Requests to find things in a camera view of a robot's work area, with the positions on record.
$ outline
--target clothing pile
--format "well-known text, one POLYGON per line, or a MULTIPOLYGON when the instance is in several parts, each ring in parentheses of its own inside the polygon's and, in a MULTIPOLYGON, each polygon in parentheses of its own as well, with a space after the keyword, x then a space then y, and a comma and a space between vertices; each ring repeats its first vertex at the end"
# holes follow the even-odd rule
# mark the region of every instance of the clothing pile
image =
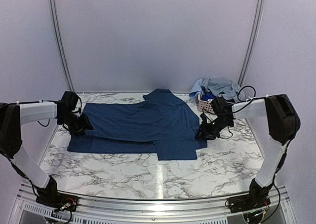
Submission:
MULTIPOLYGON (((207 78, 197 80, 189 96, 191 98, 201 94, 201 100, 208 101, 216 97, 223 97, 227 102, 234 104, 240 102, 237 94, 240 91, 240 86, 231 80, 225 78, 207 78)), ((240 92, 239 98, 245 100, 244 92, 240 92)))
POLYGON ((125 104, 87 103, 83 112, 94 130, 72 136, 68 151, 87 153, 157 153, 158 160, 194 160, 199 118, 169 90, 156 89, 145 101, 125 104))

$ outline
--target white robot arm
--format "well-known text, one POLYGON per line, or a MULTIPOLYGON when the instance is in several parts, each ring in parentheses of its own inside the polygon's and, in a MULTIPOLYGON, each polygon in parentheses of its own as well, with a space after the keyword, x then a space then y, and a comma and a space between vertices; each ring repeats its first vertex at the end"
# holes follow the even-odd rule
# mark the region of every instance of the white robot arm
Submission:
POLYGON ((0 153, 11 163, 16 172, 30 181, 37 189, 37 202, 60 208, 73 195, 59 193, 56 181, 44 172, 29 156, 21 139, 21 125, 44 119, 57 119, 70 134, 80 136, 85 130, 92 130, 88 117, 81 113, 81 108, 74 111, 79 96, 65 92, 60 101, 38 101, 26 103, 0 103, 0 153))
POLYGON ((220 131, 227 126, 234 126, 234 119, 266 117, 268 119, 270 144, 266 157, 257 176, 252 180, 249 194, 228 199, 232 213, 243 212, 254 207, 270 204, 269 191, 274 185, 275 175, 282 168, 289 143, 300 128, 300 119, 291 101, 285 94, 252 98, 249 102, 228 104, 222 97, 212 101, 212 108, 217 118, 208 122, 206 115, 201 115, 202 124, 196 138, 214 140, 220 138, 220 131))

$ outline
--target marble table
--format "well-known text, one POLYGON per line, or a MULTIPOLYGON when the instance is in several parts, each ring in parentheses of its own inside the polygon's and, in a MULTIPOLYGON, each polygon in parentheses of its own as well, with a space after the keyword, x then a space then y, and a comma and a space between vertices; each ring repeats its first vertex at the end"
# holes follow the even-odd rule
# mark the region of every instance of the marble table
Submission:
MULTIPOLYGON (((80 94, 86 103, 133 104, 145 93, 80 94)), ((175 94, 197 114, 195 100, 175 94)), ((59 127, 41 168, 58 189, 101 197, 126 199, 185 199, 246 191, 263 157, 245 120, 236 120, 230 139, 208 141, 197 160, 158 161, 155 153, 90 154, 68 152, 71 136, 59 127)), ((227 129, 222 132, 228 138, 227 129)))

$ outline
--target blue t-shirt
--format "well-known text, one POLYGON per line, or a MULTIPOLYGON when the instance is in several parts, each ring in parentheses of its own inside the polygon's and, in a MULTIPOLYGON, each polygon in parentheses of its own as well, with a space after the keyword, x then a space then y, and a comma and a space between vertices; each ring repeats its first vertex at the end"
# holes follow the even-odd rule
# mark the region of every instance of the blue t-shirt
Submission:
POLYGON ((87 153, 152 153, 158 160, 193 160, 199 118, 169 90, 156 89, 137 104, 87 103, 83 112, 94 130, 72 136, 68 151, 87 153))

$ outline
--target pink basket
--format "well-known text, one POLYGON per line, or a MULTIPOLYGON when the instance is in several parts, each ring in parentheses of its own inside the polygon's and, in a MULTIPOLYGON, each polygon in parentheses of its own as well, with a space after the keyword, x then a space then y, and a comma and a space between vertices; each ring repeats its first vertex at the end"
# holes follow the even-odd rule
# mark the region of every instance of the pink basket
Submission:
POLYGON ((213 110, 213 108, 211 106, 211 102, 202 101, 201 100, 201 94, 198 94, 197 100, 198 100, 197 110, 199 112, 202 112, 202 109, 204 108, 205 110, 214 113, 214 110, 213 110))

